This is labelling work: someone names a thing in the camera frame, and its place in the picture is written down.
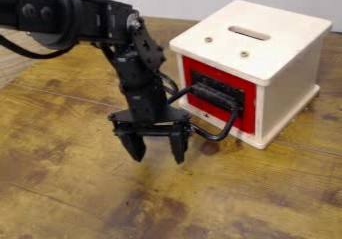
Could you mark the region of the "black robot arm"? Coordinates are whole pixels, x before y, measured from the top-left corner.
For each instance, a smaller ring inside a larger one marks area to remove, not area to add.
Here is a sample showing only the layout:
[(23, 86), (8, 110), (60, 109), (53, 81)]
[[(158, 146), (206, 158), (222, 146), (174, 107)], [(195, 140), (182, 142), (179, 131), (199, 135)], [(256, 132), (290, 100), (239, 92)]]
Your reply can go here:
[(112, 0), (0, 0), (0, 27), (28, 32), (52, 50), (33, 53), (0, 35), (0, 46), (32, 59), (55, 58), (81, 41), (96, 46), (116, 70), (128, 104), (108, 120), (132, 159), (144, 157), (143, 138), (159, 136), (170, 139), (175, 161), (184, 161), (191, 115), (170, 105), (167, 95), (178, 87), (160, 72), (163, 47), (131, 5)]

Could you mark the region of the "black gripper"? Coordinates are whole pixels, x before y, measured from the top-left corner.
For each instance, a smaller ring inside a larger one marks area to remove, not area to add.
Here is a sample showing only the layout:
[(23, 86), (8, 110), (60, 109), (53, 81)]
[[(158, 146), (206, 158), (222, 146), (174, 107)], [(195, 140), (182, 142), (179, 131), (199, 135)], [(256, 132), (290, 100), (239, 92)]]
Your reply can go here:
[(191, 136), (191, 115), (171, 106), (167, 93), (178, 93), (172, 80), (160, 72), (166, 61), (163, 47), (151, 38), (142, 18), (127, 29), (128, 41), (104, 47), (104, 55), (115, 68), (119, 89), (128, 108), (113, 113), (115, 135), (137, 162), (146, 154), (144, 136), (170, 137), (174, 159), (184, 162)]

